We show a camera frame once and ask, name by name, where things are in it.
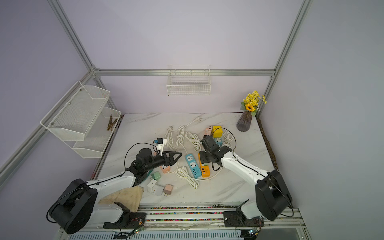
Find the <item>green plug adapter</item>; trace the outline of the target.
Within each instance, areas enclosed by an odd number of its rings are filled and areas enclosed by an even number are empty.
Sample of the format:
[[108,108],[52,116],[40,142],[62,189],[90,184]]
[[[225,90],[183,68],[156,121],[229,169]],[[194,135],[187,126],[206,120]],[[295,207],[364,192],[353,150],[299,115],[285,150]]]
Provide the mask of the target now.
[[154,172],[151,174],[151,177],[153,180],[158,181],[159,179],[161,179],[162,175],[160,174],[160,172]]

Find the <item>white USB charger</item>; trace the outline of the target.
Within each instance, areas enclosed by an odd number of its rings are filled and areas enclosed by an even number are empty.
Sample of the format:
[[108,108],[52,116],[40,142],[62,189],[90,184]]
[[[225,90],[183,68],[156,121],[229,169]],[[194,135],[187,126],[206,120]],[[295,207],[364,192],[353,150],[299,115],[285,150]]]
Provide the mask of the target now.
[[150,180],[150,182],[147,184],[147,192],[151,193],[153,191],[154,186],[157,184],[157,180]]

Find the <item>grey white plug adapter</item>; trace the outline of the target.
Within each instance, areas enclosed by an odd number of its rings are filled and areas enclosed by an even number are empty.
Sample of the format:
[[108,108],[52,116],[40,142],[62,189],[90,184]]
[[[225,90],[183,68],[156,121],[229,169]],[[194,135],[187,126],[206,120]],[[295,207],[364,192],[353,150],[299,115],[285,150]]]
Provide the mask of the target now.
[[152,189],[152,194],[155,196],[161,196],[164,193],[164,187],[155,185]]

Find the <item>dusty pink plug adapter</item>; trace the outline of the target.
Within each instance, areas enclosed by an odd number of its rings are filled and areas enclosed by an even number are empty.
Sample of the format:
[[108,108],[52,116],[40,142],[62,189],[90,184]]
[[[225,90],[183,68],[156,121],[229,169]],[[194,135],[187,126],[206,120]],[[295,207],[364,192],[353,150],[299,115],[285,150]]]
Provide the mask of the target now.
[[169,185],[169,184],[167,184],[167,185],[164,187],[164,189],[163,189],[163,193],[164,193],[164,195],[165,195],[165,196],[169,196],[169,195],[171,195],[172,192],[173,192],[173,188],[174,188],[173,185]]

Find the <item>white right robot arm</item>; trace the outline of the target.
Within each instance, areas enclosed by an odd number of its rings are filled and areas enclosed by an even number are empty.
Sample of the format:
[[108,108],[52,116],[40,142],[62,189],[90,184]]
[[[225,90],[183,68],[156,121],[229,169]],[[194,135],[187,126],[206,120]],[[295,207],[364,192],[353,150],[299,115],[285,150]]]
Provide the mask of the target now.
[[213,136],[205,135],[200,152],[203,163],[218,164],[240,176],[255,188],[256,199],[246,200],[238,208],[238,215],[245,219],[264,217],[273,221],[292,206],[292,196],[279,171],[260,169],[237,155],[228,146],[219,146]]

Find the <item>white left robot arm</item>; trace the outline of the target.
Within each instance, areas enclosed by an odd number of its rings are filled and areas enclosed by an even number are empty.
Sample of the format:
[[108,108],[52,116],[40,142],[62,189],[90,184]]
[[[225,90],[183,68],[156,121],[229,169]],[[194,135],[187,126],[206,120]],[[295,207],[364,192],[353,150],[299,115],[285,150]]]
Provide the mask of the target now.
[[46,218],[50,223],[58,224],[67,234],[74,234],[87,225],[120,223],[131,210],[120,202],[100,204],[100,200],[141,184],[149,171],[160,166],[173,166],[182,155],[180,152],[164,151],[153,156],[151,149],[143,148],[122,173],[89,182],[76,179],[49,208]]

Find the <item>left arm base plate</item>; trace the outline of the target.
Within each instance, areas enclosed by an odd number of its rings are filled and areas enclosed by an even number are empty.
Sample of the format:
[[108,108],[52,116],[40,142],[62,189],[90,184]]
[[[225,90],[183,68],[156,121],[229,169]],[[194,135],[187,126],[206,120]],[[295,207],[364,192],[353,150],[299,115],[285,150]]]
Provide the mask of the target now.
[[106,222],[104,229],[138,229],[142,227],[146,220],[146,213],[126,213],[117,220],[116,223]]

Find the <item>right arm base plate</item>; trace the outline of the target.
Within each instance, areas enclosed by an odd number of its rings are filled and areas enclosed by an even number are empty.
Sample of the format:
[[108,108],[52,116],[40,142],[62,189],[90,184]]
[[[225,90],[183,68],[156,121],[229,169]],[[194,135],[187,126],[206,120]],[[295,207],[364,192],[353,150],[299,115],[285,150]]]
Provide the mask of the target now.
[[247,219],[242,213],[236,211],[224,211],[224,225],[226,228],[239,227],[264,227],[265,223],[262,217]]

